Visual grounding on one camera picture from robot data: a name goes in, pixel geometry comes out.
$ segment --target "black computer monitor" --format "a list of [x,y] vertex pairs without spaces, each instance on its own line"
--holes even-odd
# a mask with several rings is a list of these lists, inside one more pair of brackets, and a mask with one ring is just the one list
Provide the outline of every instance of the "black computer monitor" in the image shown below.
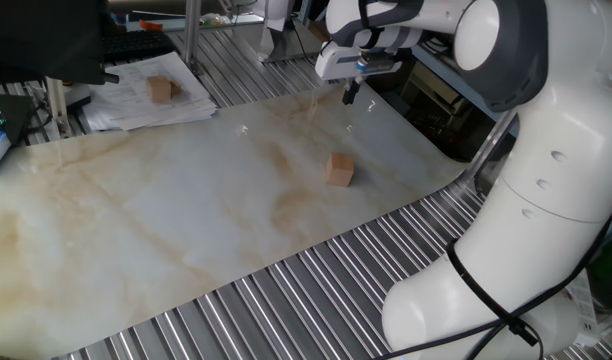
[[0,83],[103,84],[99,0],[0,0]]

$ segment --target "wooden cube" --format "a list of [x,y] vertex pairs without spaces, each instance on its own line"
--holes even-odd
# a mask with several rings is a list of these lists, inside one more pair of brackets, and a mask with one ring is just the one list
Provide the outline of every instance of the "wooden cube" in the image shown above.
[[182,93],[182,87],[179,85],[179,83],[177,81],[171,81],[170,82],[170,96],[173,97],[181,93]]
[[150,76],[146,78],[148,97],[152,102],[165,102],[171,98],[171,84],[166,76]]
[[355,173],[353,158],[350,155],[332,153],[326,164],[326,183],[335,186],[348,186]]

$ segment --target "stack of papers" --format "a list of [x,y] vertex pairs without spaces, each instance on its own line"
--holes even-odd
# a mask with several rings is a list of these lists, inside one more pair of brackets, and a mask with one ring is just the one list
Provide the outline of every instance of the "stack of papers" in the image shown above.
[[[90,86],[91,103],[83,111],[92,130],[131,130],[204,120],[216,111],[208,91],[174,52],[110,67],[106,72],[119,75],[119,84]],[[176,81],[182,93],[164,103],[151,102],[146,78],[157,75]]]

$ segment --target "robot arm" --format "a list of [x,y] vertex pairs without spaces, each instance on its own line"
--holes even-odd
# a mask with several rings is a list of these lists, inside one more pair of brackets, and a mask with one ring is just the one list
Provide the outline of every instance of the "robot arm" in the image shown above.
[[415,46],[424,30],[454,34],[471,1],[333,0],[326,13],[332,41],[322,48],[315,69],[324,80],[349,79],[344,103],[352,103],[367,76],[399,70],[398,51]]
[[[452,256],[389,290],[382,321],[391,347],[499,318],[451,257],[508,313],[569,278],[612,213],[612,1],[331,0],[327,26],[333,41],[316,70],[324,79],[350,79],[347,103],[366,76],[399,69],[398,49],[434,30],[455,33],[460,75],[487,106],[514,109],[520,119],[508,161]],[[575,339],[570,309],[557,295],[521,316],[546,354]],[[483,336],[405,358],[462,359]],[[538,354],[505,330],[478,359]]]

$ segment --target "white tabletop surface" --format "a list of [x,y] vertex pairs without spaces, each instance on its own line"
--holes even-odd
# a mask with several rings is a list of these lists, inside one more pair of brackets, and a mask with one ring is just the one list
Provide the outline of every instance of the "white tabletop surface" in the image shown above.
[[[61,355],[428,195],[464,169],[369,87],[10,151],[0,355]],[[325,184],[350,154],[350,187]]]

